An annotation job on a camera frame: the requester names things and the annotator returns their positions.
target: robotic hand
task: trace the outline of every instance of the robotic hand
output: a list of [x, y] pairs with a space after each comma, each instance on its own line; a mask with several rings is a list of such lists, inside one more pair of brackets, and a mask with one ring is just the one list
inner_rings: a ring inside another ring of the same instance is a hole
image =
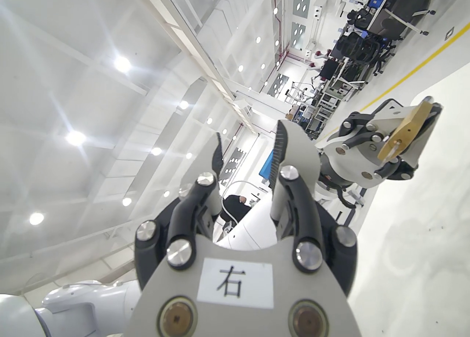
[[223, 166], [220, 136], [213, 136], [183, 179], [171, 218], [137, 230], [143, 293], [126, 335], [359, 336], [346, 301], [356, 235], [312, 196], [334, 190], [355, 207], [342, 197], [353, 184], [413, 177], [441, 109], [431, 98], [416, 107], [387, 100], [371, 115], [352, 113], [319, 152], [299, 126], [279, 121], [269, 179], [278, 242], [250, 252], [211, 239]]

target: ceiling light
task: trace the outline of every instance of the ceiling light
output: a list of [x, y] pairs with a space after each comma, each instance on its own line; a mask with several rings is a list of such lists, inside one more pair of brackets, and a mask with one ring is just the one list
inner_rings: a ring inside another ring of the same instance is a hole
[[151, 149], [151, 153], [158, 156], [162, 153], [162, 149], [160, 147], [153, 147], [153, 149]]
[[72, 144], [72, 146], [81, 146], [84, 141], [87, 140], [87, 137], [81, 132], [70, 131], [65, 137], [65, 140]]
[[121, 57], [119, 55], [114, 60], [114, 67], [121, 73], [127, 73], [129, 70], [131, 70], [131, 63], [126, 57]]
[[44, 220], [44, 215], [42, 213], [33, 213], [30, 215], [30, 224], [39, 225]]

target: floor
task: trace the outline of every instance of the floor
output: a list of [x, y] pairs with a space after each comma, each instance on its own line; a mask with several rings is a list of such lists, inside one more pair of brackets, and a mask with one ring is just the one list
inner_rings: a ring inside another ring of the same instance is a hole
[[408, 36], [384, 74], [342, 104], [320, 137], [351, 111], [371, 111], [389, 97], [409, 105], [432, 95], [444, 106], [415, 177], [381, 184], [359, 233], [349, 302], [363, 337], [469, 335], [470, 0], [435, 7], [420, 24], [430, 35]]

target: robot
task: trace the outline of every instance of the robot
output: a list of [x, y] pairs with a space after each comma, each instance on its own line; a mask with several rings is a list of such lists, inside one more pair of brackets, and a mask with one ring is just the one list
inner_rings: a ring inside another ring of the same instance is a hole
[[[222, 149], [215, 134], [183, 177], [178, 198], [137, 229], [138, 282], [67, 285], [36, 310], [22, 297], [3, 295], [2, 335], [101, 337], [126, 330], [125, 336], [142, 337], [360, 336], [347, 303], [356, 233], [337, 224], [318, 201], [339, 198], [355, 209], [358, 203], [345, 197], [354, 185], [367, 189], [385, 179], [411, 179], [441, 111], [431, 97], [416, 107], [386, 100], [371, 114], [353, 112], [321, 148], [298, 125], [279, 121], [272, 201], [264, 203], [256, 225], [243, 225], [246, 217], [240, 221], [229, 233], [229, 247], [212, 240], [223, 209]], [[233, 242], [253, 239], [256, 228], [259, 238], [264, 228], [272, 238], [250, 252], [235, 250], [243, 247]]]

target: metal screw cap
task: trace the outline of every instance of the metal screw cap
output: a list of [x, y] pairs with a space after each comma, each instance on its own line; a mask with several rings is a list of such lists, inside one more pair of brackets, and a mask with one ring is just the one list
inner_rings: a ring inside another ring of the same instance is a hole
[[353, 247], [357, 242], [356, 233], [348, 226], [340, 225], [336, 228], [336, 237], [345, 247]]
[[193, 187], [193, 184], [191, 183], [182, 184], [180, 187], [180, 190], [178, 191], [178, 195], [181, 198], [186, 197], [189, 194], [189, 191], [191, 190], [192, 187]]
[[135, 236], [139, 241], [147, 241], [153, 238], [156, 230], [156, 224], [152, 220], [144, 221], [136, 230]]
[[214, 174], [212, 174], [210, 171], [205, 171], [199, 175], [198, 184], [201, 186], [209, 186], [213, 184], [214, 179]]
[[166, 250], [168, 263], [174, 267], [186, 264], [189, 258], [191, 258], [192, 253], [193, 249], [191, 247], [191, 243], [186, 239], [173, 241]]
[[310, 241], [301, 241], [297, 245], [295, 253], [300, 265], [309, 271], [318, 270], [322, 265], [322, 251]]
[[288, 179], [289, 181], [293, 181], [299, 177], [299, 171], [294, 166], [287, 165], [282, 167], [281, 177]]

